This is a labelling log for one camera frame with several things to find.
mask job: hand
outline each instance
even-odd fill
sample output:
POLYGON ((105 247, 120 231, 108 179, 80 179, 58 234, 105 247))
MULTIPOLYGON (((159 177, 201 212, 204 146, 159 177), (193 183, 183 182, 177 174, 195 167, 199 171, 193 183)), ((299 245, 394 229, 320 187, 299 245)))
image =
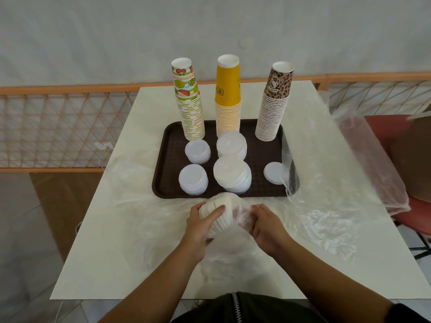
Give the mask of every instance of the hand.
POLYGON ((274 257, 282 250, 283 246, 293 240, 280 218, 265 205, 251 206, 251 213, 257 218, 251 235, 260 249, 269 256, 274 257))
POLYGON ((219 206, 211 212, 205 219, 199 217, 199 209, 206 202, 202 202, 193 206, 190 210, 190 217, 187 219, 186 232, 181 239, 180 244, 184 245, 187 249, 191 250, 201 261, 205 256, 205 246, 207 245, 207 238, 209 229, 223 213, 225 206, 219 206))

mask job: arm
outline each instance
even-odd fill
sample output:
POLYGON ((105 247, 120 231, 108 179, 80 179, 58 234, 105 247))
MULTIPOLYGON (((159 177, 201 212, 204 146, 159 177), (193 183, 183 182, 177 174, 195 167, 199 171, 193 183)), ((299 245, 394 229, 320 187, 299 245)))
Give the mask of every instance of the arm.
POLYGON ((265 205, 254 205, 252 236, 330 322, 384 322, 392 302, 345 276, 294 241, 265 205))
POLYGON ((100 323, 170 321, 191 273, 205 256, 209 228, 224 212, 223 205, 201 220, 199 209, 204 203, 191 208, 178 247, 100 323))

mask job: fruit-patterned paper cup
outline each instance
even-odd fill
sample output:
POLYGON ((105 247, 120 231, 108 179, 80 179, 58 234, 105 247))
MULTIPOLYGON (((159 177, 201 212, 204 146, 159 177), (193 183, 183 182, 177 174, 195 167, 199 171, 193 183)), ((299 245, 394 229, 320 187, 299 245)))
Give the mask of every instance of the fruit-patterned paper cup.
POLYGON ((194 78, 193 67, 189 58, 178 58, 171 62, 172 75, 174 80, 189 80, 194 78))
POLYGON ((186 81, 174 80, 175 95, 180 98, 192 98, 199 94, 196 78, 193 77, 186 81))
POLYGON ((281 99, 288 97, 293 76, 293 64, 286 61, 274 63, 269 72, 264 93, 269 98, 281 99))
POLYGON ((218 58, 215 80, 215 102, 221 106, 234 106, 241 102, 240 59, 233 54, 218 58))

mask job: white wall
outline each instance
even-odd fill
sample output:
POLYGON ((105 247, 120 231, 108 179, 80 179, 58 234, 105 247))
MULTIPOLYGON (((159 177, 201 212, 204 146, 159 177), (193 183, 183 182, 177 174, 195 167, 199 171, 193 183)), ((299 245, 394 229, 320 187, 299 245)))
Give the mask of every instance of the white wall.
POLYGON ((199 80, 240 56, 297 75, 431 70, 431 0, 0 0, 0 86, 199 80))

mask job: white table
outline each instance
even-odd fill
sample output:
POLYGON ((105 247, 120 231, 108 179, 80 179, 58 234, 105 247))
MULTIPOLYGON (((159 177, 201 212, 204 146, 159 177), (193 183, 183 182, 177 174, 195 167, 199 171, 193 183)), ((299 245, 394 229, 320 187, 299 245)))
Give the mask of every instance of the white table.
MULTIPOLYGON (((257 118, 264 85, 241 85, 243 119, 257 118)), ((199 87, 204 117, 206 120, 213 120, 215 86, 199 87)), ((148 147, 154 148, 148 158, 148 165, 155 167, 163 131, 168 124, 179 121, 179 118, 172 87, 141 88, 110 163, 117 157, 132 156, 148 147)), ((367 193, 371 198, 375 196, 311 81, 293 82, 289 106, 282 124, 302 184, 307 184, 318 169, 309 166, 310 159, 326 159, 331 155, 331 159, 323 161, 324 172, 321 172, 326 183, 331 183, 336 180, 334 177, 343 175, 345 179, 358 183, 363 193, 367 193), (321 133, 312 135, 311 130, 304 129, 305 122, 312 123, 321 133), (303 141, 309 138, 314 138, 325 147, 317 148, 315 154, 307 153, 303 141)), ((151 194, 151 177, 152 174, 143 178, 143 193, 151 194)), ((129 227, 110 204, 110 182, 109 173, 106 172, 100 180, 51 299, 123 299, 147 276, 148 273, 131 269, 122 253, 129 246, 129 227)), ((345 191, 339 190, 340 195, 343 195, 343 192, 345 191)), ((373 215, 362 222, 353 263, 337 258, 311 242, 301 238, 297 240, 325 262, 389 299, 431 299, 428 282, 383 205, 371 207, 360 199, 355 201, 365 210, 373 211, 373 215)), ((251 281, 217 283, 204 282, 198 266, 183 298, 209 299, 233 291, 266 294, 284 299, 304 298, 287 274, 277 266, 251 281)))

